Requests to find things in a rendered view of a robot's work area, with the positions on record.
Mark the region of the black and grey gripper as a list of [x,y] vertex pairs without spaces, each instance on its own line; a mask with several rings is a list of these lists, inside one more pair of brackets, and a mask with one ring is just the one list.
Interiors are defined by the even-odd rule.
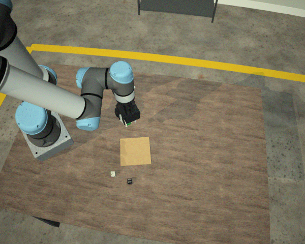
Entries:
[[115,108],[115,115],[119,118],[119,120],[127,126],[128,123],[132,123],[133,121],[136,123],[137,119],[140,119],[140,111],[135,104],[135,97],[132,101],[127,103],[121,103],[117,101]]

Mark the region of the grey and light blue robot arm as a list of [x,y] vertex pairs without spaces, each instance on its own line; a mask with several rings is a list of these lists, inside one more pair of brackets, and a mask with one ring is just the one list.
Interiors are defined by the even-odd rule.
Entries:
[[110,68],[80,68],[80,96],[57,86],[55,71],[38,65],[17,37],[12,7],[11,0],[0,0],[0,93],[22,100],[15,119],[32,144],[49,147],[59,139],[60,123],[51,111],[76,119],[79,129],[93,131],[99,127],[104,89],[111,89],[121,103],[133,100],[134,75],[125,61]]

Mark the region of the tan mat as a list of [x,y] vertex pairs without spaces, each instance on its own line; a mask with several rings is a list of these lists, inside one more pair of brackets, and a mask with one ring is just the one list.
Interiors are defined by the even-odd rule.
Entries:
[[120,166],[151,164],[149,137],[120,139]]

